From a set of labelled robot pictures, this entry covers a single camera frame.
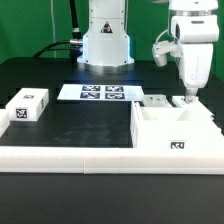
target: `black cable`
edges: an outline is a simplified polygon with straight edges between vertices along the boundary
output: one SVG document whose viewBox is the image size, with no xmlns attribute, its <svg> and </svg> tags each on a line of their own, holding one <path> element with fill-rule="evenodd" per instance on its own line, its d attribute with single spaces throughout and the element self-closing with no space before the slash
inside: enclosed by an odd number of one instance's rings
<svg viewBox="0 0 224 224">
<path fill-rule="evenodd" d="M 42 51 L 38 52 L 39 53 L 38 56 L 34 56 L 34 57 L 39 58 L 46 51 L 70 51 L 70 48 L 43 49 Z"/>
<path fill-rule="evenodd" d="M 75 0 L 69 0 L 70 3 L 70 11 L 71 11 L 71 17 L 72 17 L 72 27 L 73 29 L 78 28 L 78 19 L 77 19 L 77 13 L 76 13 L 76 6 L 75 6 Z"/>
<path fill-rule="evenodd" d="M 73 28 L 72 37 L 73 39 L 81 39 L 82 35 L 81 32 L 79 31 L 75 0 L 69 0 L 69 5 L 72 17 L 72 28 Z"/>
<path fill-rule="evenodd" d="M 45 48 L 43 48 L 42 50 L 38 51 L 36 54 L 34 54 L 33 57 L 34 58 L 38 58 L 38 57 L 40 57 L 41 54 L 43 54 L 43 52 L 45 52 L 47 50 L 50 50 L 53 47 L 62 45 L 62 44 L 70 44 L 70 41 L 64 40 L 64 41 L 58 41 L 58 42 L 55 42 L 53 44 L 50 44 L 50 45 L 46 46 Z"/>
</svg>

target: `white cube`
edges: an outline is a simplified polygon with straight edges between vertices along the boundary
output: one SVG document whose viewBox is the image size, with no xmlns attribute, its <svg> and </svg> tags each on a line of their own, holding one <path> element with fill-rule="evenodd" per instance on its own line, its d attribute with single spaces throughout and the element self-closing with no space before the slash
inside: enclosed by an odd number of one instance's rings
<svg viewBox="0 0 224 224">
<path fill-rule="evenodd" d="M 5 109 L 0 110 L 0 137 L 4 134 L 6 129 L 9 127 L 9 114 Z"/>
<path fill-rule="evenodd" d="M 23 88 L 6 105 L 6 109 L 11 121 L 37 121 L 48 102 L 48 89 Z"/>
</svg>

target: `wire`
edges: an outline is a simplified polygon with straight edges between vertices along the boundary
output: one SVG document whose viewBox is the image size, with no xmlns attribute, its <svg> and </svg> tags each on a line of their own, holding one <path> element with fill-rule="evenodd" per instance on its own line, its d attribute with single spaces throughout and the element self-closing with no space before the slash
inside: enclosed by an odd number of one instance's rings
<svg viewBox="0 0 224 224">
<path fill-rule="evenodd" d="M 34 56 L 36 58 L 39 58 L 44 52 L 46 51 L 70 51 L 70 48 L 53 48 L 53 49 L 43 49 L 42 51 L 38 52 L 38 56 Z"/>
<path fill-rule="evenodd" d="M 53 41 L 56 42 L 56 28 L 55 28 L 55 16 L 54 16 L 54 0 L 51 0 L 51 21 L 53 30 Z"/>
<path fill-rule="evenodd" d="M 72 17 L 72 28 L 73 29 L 79 28 L 77 14 L 76 14 L 75 0 L 69 0 L 69 4 L 70 4 L 71 17 Z"/>
<path fill-rule="evenodd" d="M 167 30 L 164 30 L 164 31 L 157 37 L 157 39 L 156 39 L 156 43 L 155 43 L 155 44 L 158 44 L 159 39 L 160 39 L 165 33 L 167 33 L 167 32 L 168 32 L 168 29 L 167 29 Z"/>
<path fill-rule="evenodd" d="M 41 55 L 43 52 L 45 52 L 45 51 L 47 51 L 47 50 L 50 50 L 50 49 L 53 48 L 53 47 L 62 45 L 62 44 L 70 44 L 70 41 L 68 41 L 68 40 L 64 40 L 64 41 L 58 41 L 58 42 L 55 42 L 55 43 L 53 43 L 53 44 L 50 44 L 50 45 L 46 46 L 45 48 L 43 48 L 42 50 L 38 51 L 36 54 L 34 54 L 33 57 L 38 58 L 38 57 L 40 57 L 40 55 Z"/>
</svg>

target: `cable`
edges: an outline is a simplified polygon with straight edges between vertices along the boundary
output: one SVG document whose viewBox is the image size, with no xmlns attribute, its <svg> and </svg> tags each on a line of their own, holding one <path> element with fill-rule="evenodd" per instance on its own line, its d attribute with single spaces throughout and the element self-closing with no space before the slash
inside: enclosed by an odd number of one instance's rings
<svg viewBox="0 0 224 224">
<path fill-rule="evenodd" d="M 38 51 L 36 54 L 34 54 L 33 57 L 38 58 L 38 57 L 40 57 L 40 55 L 41 55 L 43 52 L 45 52 L 45 51 L 47 51 L 47 50 L 49 50 L 49 49 L 51 49 L 51 48 L 53 48 L 53 47 L 62 45 L 62 44 L 70 44 L 70 41 L 68 41 L 68 40 L 64 40 L 64 41 L 58 41 L 58 42 L 55 42 L 55 43 L 53 43 L 53 44 L 50 44 L 50 45 L 46 46 L 45 48 L 43 48 L 42 50 Z"/>
<path fill-rule="evenodd" d="M 56 42 L 56 28 L 55 28 L 55 16 L 54 16 L 54 0 L 51 0 L 51 21 L 53 30 L 53 41 Z"/>
<path fill-rule="evenodd" d="M 155 44 L 158 44 L 159 39 L 160 39 L 165 33 L 167 33 L 167 32 L 168 32 L 168 30 L 164 30 L 164 31 L 157 37 Z"/>
<path fill-rule="evenodd" d="M 78 28 L 78 19 L 76 14 L 76 6 L 75 6 L 75 0 L 69 0 L 70 3 L 70 11 L 71 11 L 71 17 L 72 17 L 72 27 L 73 29 Z"/>
<path fill-rule="evenodd" d="M 38 55 L 35 55 L 34 57 L 39 58 L 44 52 L 46 51 L 70 51 L 70 48 L 53 48 L 53 49 L 43 49 L 42 51 L 38 52 Z"/>
<path fill-rule="evenodd" d="M 76 13 L 75 0 L 69 0 L 70 12 L 72 17 L 72 37 L 73 39 L 81 39 L 81 32 L 79 30 L 78 18 Z"/>
</svg>

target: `paper sheet with markers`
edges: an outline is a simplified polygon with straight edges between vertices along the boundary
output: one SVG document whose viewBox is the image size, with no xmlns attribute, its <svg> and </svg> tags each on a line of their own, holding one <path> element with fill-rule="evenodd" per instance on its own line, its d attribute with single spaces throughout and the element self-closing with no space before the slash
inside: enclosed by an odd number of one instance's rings
<svg viewBox="0 0 224 224">
<path fill-rule="evenodd" d="M 141 86 L 64 84 L 58 100 L 142 101 Z"/>
</svg>

